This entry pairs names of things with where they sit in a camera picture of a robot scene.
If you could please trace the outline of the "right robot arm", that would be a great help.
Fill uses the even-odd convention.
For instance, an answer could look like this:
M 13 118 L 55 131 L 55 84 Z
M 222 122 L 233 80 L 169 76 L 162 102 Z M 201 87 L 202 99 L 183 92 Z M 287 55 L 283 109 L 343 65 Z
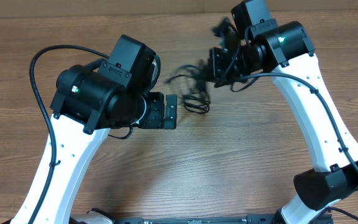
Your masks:
M 358 191 L 358 143 L 324 84 L 315 47 L 297 21 L 278 25 L 264 1 L 242 1 L 213 29 L 207 78 L 215 87 L 251 86 L 269 77 L 287 100 L 306 140 L 312 168 L 297 174 L 295 197 L 262 223 L 330 223 L 324 214 Z

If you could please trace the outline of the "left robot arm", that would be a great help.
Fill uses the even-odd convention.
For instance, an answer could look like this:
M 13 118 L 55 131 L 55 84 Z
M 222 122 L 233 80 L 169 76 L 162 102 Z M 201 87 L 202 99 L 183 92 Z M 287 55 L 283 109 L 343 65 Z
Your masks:
M 175 129 L 177 96 L 154 91 L 159 56 L 144 43 L 120 36 L 110 55 L 59 74 L 44 154 L 13 223 L 113 223 L 94 208 L 72 215 L 88 166 L 112 129 Z

